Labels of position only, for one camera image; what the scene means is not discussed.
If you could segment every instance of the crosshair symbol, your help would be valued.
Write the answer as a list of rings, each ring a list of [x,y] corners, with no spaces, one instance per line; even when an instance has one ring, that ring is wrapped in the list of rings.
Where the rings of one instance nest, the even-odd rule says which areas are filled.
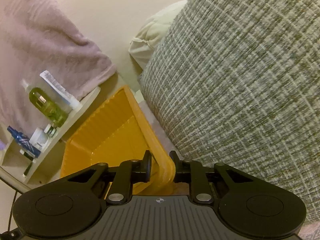
[[[161,204],[163,201],[165,201],[163,198],[157,198],[156,201]]]

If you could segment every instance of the toiletry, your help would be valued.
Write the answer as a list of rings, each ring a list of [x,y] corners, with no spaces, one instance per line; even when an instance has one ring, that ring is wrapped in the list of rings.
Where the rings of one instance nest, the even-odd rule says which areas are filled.
[[[31,157],[24,149],[20,149],[20,153],[25,156],[27,159],[31,160],[33,163],[36,163],[36,159]]]
[[[22,85],[29,94],[30,102],[50,119],[54,126],[61,127],[67,120],[68,114],[53,102],[41,88],[32,88],[25,80],[22,80]]]
[[[48,135],[42,129],[37,128],[31,136],[29,142],[39,151],[42,151],[47,145]]]
[[[22,176],[24,178],[28,175],[28,173],[29,173],[29,171],[31,169],[31,166],[32,166],[32,163],[29,164],[29,166],[26,168],[25,172],[22,174]]]
[[[28,136],[25,136],[22,132],[18,132],[11,126],[8,126],[7,130],[11,133],[16,143],[19,144],[24,150],[28,151],[35,158],[39,157],[41,152],[33,147],[31,143],[29,143]]]
[[[6,144],[0,140],[0,151],[6,148]]]
[[[56,134],[57,129],[54,128],[51,124],[48,124],[47,127],[44,129],[44,132],[52,138]]]
[[[76,109],[80,102],[71,95],[65,88],[50,74],[49,71],[45,70],[40,74],[42,77],[65,101],[72,109]]]

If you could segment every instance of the purple object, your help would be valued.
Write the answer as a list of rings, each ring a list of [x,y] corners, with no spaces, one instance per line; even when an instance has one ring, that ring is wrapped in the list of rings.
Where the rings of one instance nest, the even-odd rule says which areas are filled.
[[[18,132],[11,126],[8,126],[7,130],[11,133],[17,144],[19,144],[24,150],[28,151],[35,158],[39,157],[41,152],[29,142],[30,139],[28,136],[25,136],[22,132]]]
[[[0,151],[4,150],[6,147],[6,144],[0,140]]]

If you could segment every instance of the silver screw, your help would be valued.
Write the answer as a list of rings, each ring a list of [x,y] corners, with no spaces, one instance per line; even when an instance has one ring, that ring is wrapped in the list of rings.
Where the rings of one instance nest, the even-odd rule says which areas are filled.
[[[209,201],[212,197],[207,193],[201,193],[196,196],[199,201]]]
[[[109,199],[111,201],[121,201],[124,199],[124,196],[122,194],[119,193],[113,193],[109,196]]]

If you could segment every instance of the woven fabric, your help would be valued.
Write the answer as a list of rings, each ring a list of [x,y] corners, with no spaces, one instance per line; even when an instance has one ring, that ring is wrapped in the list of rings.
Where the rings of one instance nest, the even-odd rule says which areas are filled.
[[[298,195],[320,220],[320,0],[189,0],[145,71],[171,141]]]

